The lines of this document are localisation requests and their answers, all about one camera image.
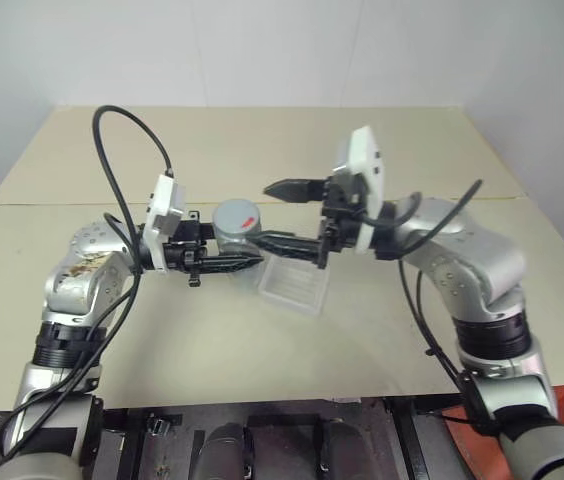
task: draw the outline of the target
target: black cable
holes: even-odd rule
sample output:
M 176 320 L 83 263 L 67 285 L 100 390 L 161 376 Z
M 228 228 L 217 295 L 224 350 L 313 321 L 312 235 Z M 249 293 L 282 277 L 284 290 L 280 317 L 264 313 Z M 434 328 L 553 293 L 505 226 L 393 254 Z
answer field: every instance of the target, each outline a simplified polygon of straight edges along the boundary
M 422 203 L 421 192 L 413 192 L 409 196 L 409 198 L 411 199 L 411 205 L 409 206 L 409 209 L 398 218 L 394 218 L 393 220 L 374 219 L 374 218 L 370 218 L 366 214 L 366 212 L 360 213 L 359 218 L 362 221 L 362 223 L 365 223 L 366 225 L 370 225 L 375 228 L 382 228 L 382 229 L 397 228 L 401 225 L 404 225 L 409 220 L 411 220 L 411 218 L 413 218 L 413 215 L 415 215 L 415 212 L 417 212 L 418 208 L 420 208 L 420 204 Z
M 129 298 L 129 295 L 131 293 L 131 289 L 129 288 L 126 292 L 124 292 L 122 294 L 122 296 L 120 298 L 118 298 L 115 302 L 113 302 L 111 305 L 109 305 L 106 310 L 104 310 L 104 312 L 102 312 L 102 314 L 98 317 L 98 319 L 96 320 L 96 322 L 93 324 L 93 326 L 89 329 L 87 336 L 86 336 L 86 340 L 89 341 L 91 340 L 91 338 L 93 337 L 93 335 L 95 334 L 95 332 L 98 330 L 98 328 L 100 327 L 100 325 L 102 324 L 102 322 L 106 319 L 106 317 L 108 317 L 113 310 L 115 310 L 117 307 L 120 306 L 120 304 L 122 302 L 124 302 L 127 298 Z M 69 383 L 69 381 L 71 381 L 72 378 L 75 377 L 75 375 L 77 375 L 80 367 L 82 366 L 82 362 L 84 362 L 85 360 L 85 354 L 82 353 L 80 355 L 80 357 L 78 358 L 78 361 L 76 362 L 75 367 L 73 367 L 73 369 L 71 369 L 71 371 L 69 372 L 69 374 L 64 377 L 62 379 L 62 381 L 60 381 L 59 383 L 53 385 L 52 387 L 47 388 L 44 392 L 35 395 L 34 397 L 30 398 L 29 400 L 27 400 L 24 403 L 21 403 L 20 405 L 18 405 L 17 407 L 15 407 L 3 420 L 2 424 L 0 425 L 0 455 L 4 454 L 4 432 L 6 432 L 6 429 L 8 428 L 8 426 L 10 425 L 11 421 L 13 421 L 13 419 L 22 411 L 26 410 L 27 408 L 29 408 L 32 405 L 35 405 L 36 403 L 41 402 L 42 400 L 46 400 L 47 398 L 49 398 L 52 394 L 54 394 L 55 392 L 57 392 L 58 390 L 60 390 L 61 388 L 63 388 L 67 383 Z
M 435 417 L 435 418 L 439 418 L 441 420 L 446 420 L 448 422 L 454 422 L 454 423 L 463 423 L 465 425 L 479 425 L 477 422 L 473 421 L 473 420 L 469 420 L 467 418 L 460 418 L 460 417 L 450 417 L 448 415 L 443 415 L 439 412 L 417 412 L 418 415 L 426 415 L 428 417 Z
M 417 325 L 420 333 L 429 346 L 429 352 L 431 352 L 435 356 L 435 358 L 437 358 L 438 362 L 440 362 L 440 365 L 442 365 L 442 368 L 447 373 L 453 384 L 458 386 L 459 381 L 457 378 L 457 369 L 453 366 L 453 363 L 451 362 L 451 360 L 449 360 L 449 357 L 446 356 L 446 354 L 442 350 L 442 347 L 440 347 L 440 345 L 437 343 L 426 322 L 423 321 L 423 319 L 417 312 L 416 306 L 413 302 L 413 297 L 411 296 L 411 290 L 409 289 L 409 284 L 406 279 L 406 274 L 404 272 L 404 262 L 402 260 L 398 260 L 398 270 L 400 272 L 400 281 L 402 283 L 402 289 L 404 290 L 404 296 L 406 297 L 406 301 L 409 305 L 409 310 L 411 310 L 411 315 L 415 320 L 415 324 Z
M 400 256 L 403 257 L 405 255 L 408 255 L 409 253 L 413 253 L 426 242 L 435 237 L 444 227 L 446 227 L 451 222 L 451 220 L 453 220 L 462 211 L 462 209 L 466 206 L 467 203 L 471 201 L 471 199 L 481 186 L 482 180 L 476 180 L 473 185 L 471 185 L 471 187 L 466 191 L 466 193 L 462 195 L 460 200 L 458 200 L 458 203 L 455 204 L 451 211 L 447 213 L 447 215 L 442 220 L 440 220 L 440 222 L 435 227 L 433 227 L 433 229 L 427 232 L 426 235 L 416 240 L 408 247 L 402 249 Z
M 98 153 L 98 158 L 100 159 L 100 164 L 102 165 L 102 170 L 104 171 L 104 175 L 106 176 L 107 180 L 109 181 L 109 185 L 111 186 L 111 190 L 113 190 L 113 195 L 122 211 L 122 216 L 124 217 L 124 222 L 126 223 L 126 227 L 129 230 L 129 237 L 131 239 L 131 245 L 133 247 L 133 257 L 134 257 L 134 264 L 136 271 L 141 272 L 141 263 L 140 263 L 140 239 L 138 237 L 138 232 L 135 229 L 135 224 L 133 223 L 133 218 L 131 217 L 131 212 L 127 206 L 126 200 L 124 199 L 124 195 L 122 195 L 122 191 L 118 185 L 117 180 L 115 179 L 115 175 L 113 175 L 113 171 L 111 170 L 111 166 L 109 165 L 109 160 L 106 157 L 106 152 L 104 151 L 104 145 L 102 143 L 102 133 L 100 132 L 100 121 L 102 119 L 102 115 L 107 112 L 114 112 L 118 113 L 129 120 L 133 121 L 136 125 L 138 125 L 150 138 L 153 140 L 153 143 L 158 147 L 160 153 L 164 157 L 164 163 L 166 165 L 166 172 L 165 174 L 169 177 L 173 177 L 173 167 L 171 166 L 171 160 L 169 159 L 169 155 L 167 154 L 162 142 L 160 139 L 151 131 L 151 129 L 138 117 L 133 115 L 131 112 L 124 110 L 123 108 L 116 107 L 114 105 L 103 105 L 99 107 L 95 113 L 93 114 L 93 121 L 91 122 L 91 130 L 93 131 L 93 142 L 95 144 L 95 149 Z
M 438 356 L 438 360 L 444 362 L 449 367 L 449 370 L 451 370 L 454 373 L 455 377 L 457 378 L 460 372 L 458 372 L 458 369 L 455 368 L 455 365 L 453 365 L 451 359 L 446 355 L 446 353 L 444 353 L 444 350 L 438 343 L 437 339 L 435 338 L 435 335 L 433 335 L 433 332 L 429 328 L 429 325 L 424 316 L 424 311 L 422 309 L 422 277 L 423 277 L 423 273 L 420 270 L 418 272 L 418 276 L 415 282 L 415 306 L 418 312 L 418 316 L 420 318 L 422 328 L 427 332 L 427 335 L 429 336 L 429 338 L 431 339 L 431 343 L 433 344 L 433 347 L 431 347 L 432 348 L 431 353 L 436 355 L 437 352 L 436 356 Z
M 135 297 L 137 296 L 138 287 L 140 286 L 140 274 L 136 273 L 133 275 L 133 285 L 131 286 L 131 294 L 129 296 L 126 305 L 124 306 L 124 310 L 120 314 L 120 318 L 115 323 L 111 332 L 106 336 L 104 341 L 100 344 L 97 350 L 91 355 L 89 360 L 86 364 L 80 369 L 80 373 L 78 373 L 67 385 L 66 389 L 58 395 L 58 397 L 53 401 L 53 403 L 44 411 L 44 413 L 35 421 L 31 428 L 26 431 L 26 433 L 22 436 L 22 438 L 13 446 L 9 452 L 4 455 L 2 459 L 2 464 L 11 460 L 23 447 L 26 443 L 35 435 L 38 430 L 42 427 L 42 425 L 55 413 L 55 411 L 62 405 L 64 400 L 73 393 L 73 389 L 82 381 L 82 379 L 86 376 L 88 371 L 93 367 L 95 362 L 98 360 L 102 352 L 109 346 L 115 335 L 118 333 L 124 321 L 126 320 L 131 307 L 133 306 L 133 302 L 135 301 Z
M 17 415 L 27 407 L 33 405 L 36 402 L 41 401 L 44 398 L 48 398 L 53 393 L 56 393 L 60 388 L 66 386 L 65 390 L 58 395 L 58 397 L 54 400 L 54 402 L 45 410 L 45 412 L 37 419 L 37 421 L 31 426 L 29 430 L 23 435 L 23 437 L 13 446 L 13 448 L 4 455 L 2 462 L 3 464 L 9 460 L 11 460 L 23 447 L 24 445 L 37 433 L 37 431 L 42 427 L 42 425 L 49 419 L 51 415 L 62 405 L 62 402 L 73 392 L 75 387 L 82 381 L 84 376 L 88 373 L 88 371 L 93 367 L 95 362 L 99 359 L 102 352 L 108 347 L 111 343 L 117 332 L 120 330 L 122 325 L 124 324 L 131 307 L 135 301 L 137 296 L 138 288 L 140 286 L 140 275 L 142 273 L 142 264 L 140 259 L 140 239 L 138 236 L 138 232 L 135 228 L 135 223 L 133 222 L 133 217 L 131 216 L 131 212 L 129 211 L 129 207 L 124 199 L 124 195 L 120 190 L 120 187 L 115 179 L 115 175 L 111 170 L 111 166 L 109 165 L 109 161 L 106 157 L 106 152 L 104 150 L 104 145 L 102 143 L 102 135 L 100 132 L 100 120 L 102 115 L 106 112 L 114 112 L 120 115 L 127 117 L 128 119 L 132 120 L 136 125 L 138 125 L 150 138 L 153 140 L 157 148 L 162 153 L 164 158 L 164 162 L 166 165 L 166 172 L 165 175 L 173 178 L 173 167 L 171 165 L 171 160 L 169 159 L 168 153 L 166 149 L 162 145 L 162 142 L 158 139 L 158 137 L 151 131 L 151 129 L 138 117 L 133 115 L 131 112 L 124 110 L 120 107 L 116 107 L 113 105 L 104 105 L 99 107 L 95 113 L 93 114 L 93 121 L 91 124 L 92 131 L 93 131 L 93 141 L 95 143 L 95 148 L 98 153 L 98 158 L 100 159 L 100 164 L 102 165 L 102 169 L 104 174 L 113 190 L 113 194 L 115 199 L 120 207 L 122 212 L 122 216 L 124 217 L 124 221 L 126 223 L 126 227 L 128 229 L 129 238 L 122 232 L 122 230 L 117 225 L 117 220 L 109 213 L 104 214 L 104 219 L 107 224 L 114 230 L 114 232 L 120 237 L 120 239 L 124 242 L 126 248 L 129 249 L 129 253 L 133 259 L 134 265 L 134 272 L 133 272 L 133 284 L 131 288 L 125 292 L 125 294 L 120 297 L 114 304 L 112 304 L 106 311 L 105 314 L 101 315 L 96 323 L 93 325 L 91 330 L 87 334 L 87 339 L 91 338 L 92 334 L 97 330 L 97 327 L 104 321 L 104 319 L 113 311 L 113 309 L 119 306 L 124 300 L 128 300 L 122 313 L 120 314 L 118 321 L 115 323 L 109 334 L 105 337 L 104 341 L 100 344 L 97 350 L 91 355 L 91 357 L 85 362 L 83 366 L 80 366 L 79 370 L 77 368 L 78 365 L 81 364 L 82 355 L 78 360 L 78 364 L 76 368 L 74 368 L 67 378 L 65 378 L 62 382 L 54 387 L 49 388 L 45 391 L 42 395 L 31 399 L 29 402 L 22 404 L 12 412 L 9 416 L 9 420 L 13 418 L 13 416 Z

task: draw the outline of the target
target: black metal frame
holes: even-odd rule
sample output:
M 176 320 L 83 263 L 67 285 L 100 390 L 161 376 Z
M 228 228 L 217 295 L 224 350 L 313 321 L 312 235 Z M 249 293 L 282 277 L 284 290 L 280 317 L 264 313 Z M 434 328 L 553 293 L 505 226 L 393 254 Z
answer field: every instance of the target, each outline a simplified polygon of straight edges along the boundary
M 385 397 L 383 400 L 387 413 L 393 418 L 409 480 L 429 480 L 429 472 L 426 467 L 426 461 L 422 453 L 422 447 L 413 418 L 418 414 L 417 412 L 436 411 L 460 405 L 460 395 L 443 394 Z M 117 480 L 138 479 L 144 439 L 147 434 L 147 421 L 152 415 L 166 418 L 175 426 L 182 423 L 181 415 L 164 415 L 161 413 L 160 408 L 134 408 L 105 411 L 104 428 L 106 430 L 124 433 L 124 445 L 120 456 Z M 301 424 L 314 424 L 316 422 L 315 415 L 296 415 L 284 416 L 284 418 L 254 416 L 250 417 L 249 423 L 253 423 L 254 425 L 277 425 L 280 424 L 280 422 L 283 424 L 284 422 L 289 422 L 289 419 Z M 191 478 L 190 476 L 193 472 L 197 455 L 204 443 L 204 431 L 201 431 L 201 433 L 202 435 L 198 435 L 198 445 L 194 445 L 191 452 L 189 478 Z

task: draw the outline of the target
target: tabletop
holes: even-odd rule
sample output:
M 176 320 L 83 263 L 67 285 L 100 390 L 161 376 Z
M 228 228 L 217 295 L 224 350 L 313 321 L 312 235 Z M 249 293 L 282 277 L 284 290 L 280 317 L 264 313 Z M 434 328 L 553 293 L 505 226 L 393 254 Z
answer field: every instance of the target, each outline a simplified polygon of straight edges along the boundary
M 209 220 L 211 204 L 189 205 Z M 264 228 L 317 231 L 319 206 L 259 206 Z M 46 276 L 74 231 L 106 205 L 0 206 L 0 410 L 12 407 L 40 326 Z M 468 210 L 525 251 L 532 331 L 553 384 L 564 384 L 564 241 L 526 198 L 475 200 Z M 136 219 L 144 206 L 133 207 Z M 105 405 L 142 407 L 451 392 L 408 314 L 394 262 L 352 252 L 330 258 L 322 314 L 268 303 L 227 274 L 187 286 L 176 272 L 142 278 L 136 305 L 102 358 Z M 414 278 L 415 272 L 409 269 Z M 454 329 L 433 288 L 424 308 L 457 361 Z
M 161 138 L 192 203 L 249 198 L 283 178 L 326 177 L 351 132 L 371 125 L 385 164 L 385 198 L 458 198 L 477 178 L 478 198 L 524 194 L 459 108 L 133 107 Z M 114 202 L 93 147 L 93 107 L 56 109 L 0 186 L 0 205 Z M 130 203 L 144 203 L 164 167 L 128 119 L 102 118 L 102 135 Z

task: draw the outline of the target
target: gray cylinder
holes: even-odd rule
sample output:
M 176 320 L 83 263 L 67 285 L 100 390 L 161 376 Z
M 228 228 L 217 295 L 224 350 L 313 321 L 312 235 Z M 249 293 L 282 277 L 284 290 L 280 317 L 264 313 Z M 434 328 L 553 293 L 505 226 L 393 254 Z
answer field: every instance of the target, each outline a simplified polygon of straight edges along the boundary
M 503 433 L 500 446 L 515 478 L 564 480 L 564 425 L 532 428 L 513 440 Z
M 200 450 L 194 480 L 244 480 L 245 445 L 242 427 L 216 428 Z
M 226 200 L 213 212 L 213 231 L 220 253 L 249 252 L 257 255 L 258 248 L 247 242 L 246 235 L 260 230 L 260 211 L 249 200 Z

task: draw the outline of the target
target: red label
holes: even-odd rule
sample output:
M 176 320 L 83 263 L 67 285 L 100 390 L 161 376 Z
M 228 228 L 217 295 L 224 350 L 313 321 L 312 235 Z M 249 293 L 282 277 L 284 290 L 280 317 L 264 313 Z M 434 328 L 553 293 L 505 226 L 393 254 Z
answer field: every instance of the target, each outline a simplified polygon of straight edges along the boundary
M 242 224 L 242 228 L 248 228 L 251 225 L 253 225 L 254 222 L 255 222 L 255 218 L 249 217 L 248 220 Z

